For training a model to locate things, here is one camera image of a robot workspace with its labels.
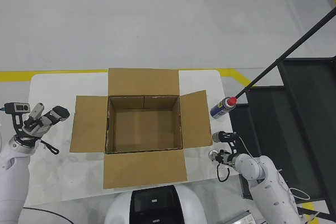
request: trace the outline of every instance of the cardboard box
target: cardboard box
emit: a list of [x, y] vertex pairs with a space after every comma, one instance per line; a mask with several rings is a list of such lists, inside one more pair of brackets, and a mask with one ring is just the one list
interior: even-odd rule
[[206, 92], [180, 96], [174, 69], [108, 80], [108, 97], [77, 96], [70, 152], [105, 153], [105, 189], [186, 181], [183, 148], [212, 145]]

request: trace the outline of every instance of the blue spray can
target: blue spray can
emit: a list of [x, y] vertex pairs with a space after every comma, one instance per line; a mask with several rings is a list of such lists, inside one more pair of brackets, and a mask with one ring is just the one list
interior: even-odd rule
[[229, 113], [236, 106], [235, 97], [226, 97], [211, 109], [211, 116], [215, 119]]

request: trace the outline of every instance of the gray floor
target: gray floor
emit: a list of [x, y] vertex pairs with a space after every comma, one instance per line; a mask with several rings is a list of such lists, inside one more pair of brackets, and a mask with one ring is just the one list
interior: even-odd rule
[[[252, 80], [332, 5], [330, 0], [0, 0], [0, 71], [239, 68]], [[336, 18], [292, 56], [335, 54]], [[241, 88], [232, 78], [224, 77], [222, 82], [227, 96]], [[280, 83], [275, 70], [258, 84]], [[30, 82], [0, 83], [0, 107], [5, 102], [27, 101], [29, 87]], [[0, 114], [0, 121], [7, 141], [14, 134], [11, 118]], [[201, 200], [208, 223], [246, 209], [261, 222], [254, 203], [240, 198], [237, 177], [223, 184], [206, 180], [188, 186]], [[37, 207], [59, 212], [74, 223], [103, 223], [114, 197]], [[50, 214], [22, 212], [20, 223], [37, 222], [65, 223]]]

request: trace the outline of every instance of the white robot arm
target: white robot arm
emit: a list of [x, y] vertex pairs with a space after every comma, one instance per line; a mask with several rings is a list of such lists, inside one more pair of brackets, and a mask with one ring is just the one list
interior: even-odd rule
[[[220, 141], [214, 135], [213, 140]], [[305, 223], [298, 214], [296, 202], [289, 187], [269, 157], [251, 157], [247, 154], [213, 150], [209, 153], [209, 158], [220, 164], [229, 165], [243, 175], [248, 181], [251, 196], [258, 210], [268, 224]]]
[[[16, 131], [16, 135], [0, 151], [0, 223], [9, 224], [18, 222], [29, 191], [30, 156], [35, 153], [41, 137], [51, 126], [66, 120], [69, 112], [56, 106], [41, 116], [44, 105], [37, 104], [28, 120], [23, 122], [22, 114], [30, 112], [29, 104], [9, 103], [1, 110], [12, 115]], [[50, 144], [43, 141], [41, 143], [44, 143], [52, 153], [58, 154], [58, 150]]]

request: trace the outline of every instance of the yellow stripe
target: yellow stripe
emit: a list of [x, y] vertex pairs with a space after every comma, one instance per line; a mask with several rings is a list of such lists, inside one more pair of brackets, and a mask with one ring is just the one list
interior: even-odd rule
[[22, 82], [30, 81], [36, 74], [56, 74], [56, 73], [95, 73], [107, 72], [107, 69], [96, 70], [58, 70], [58, 71], [13, 71], [0, 72], [0, 82]]
[[232, 77], [243, 86], [247, 86], [250, 80], [233, 68], [182, 68], [179, 70], [217, 70], [222, 77]]
[[[309, 210], [314, 210], [314, 205], [313, 205], [312, 202], [304, 203], [304, 204], [302, 204], [302, 207], [303, 207], [303, 208], [306, 208], [306, 209], [309, 209]], [[319, 220], [318, 220], [318, 218], [315, 218], [315, 219], [312, 220], [310, 223], [311, 223], [311, 224], [319, 224]]]
[[[217, 70], [222, 77], [232, 77], [243, 86], [247, 86], [250, 80], [245, 78], [237, 70], [232, 68], [184, 68], [180, 70]], [[0, 82], [22, 82], [30, 81], [36, 74], [57, 74], [57, 73], [95, 73], [107, 72], [107, 69], [96, 70], [57, 70], [57, 71], [12, 71], [0, 72]]]

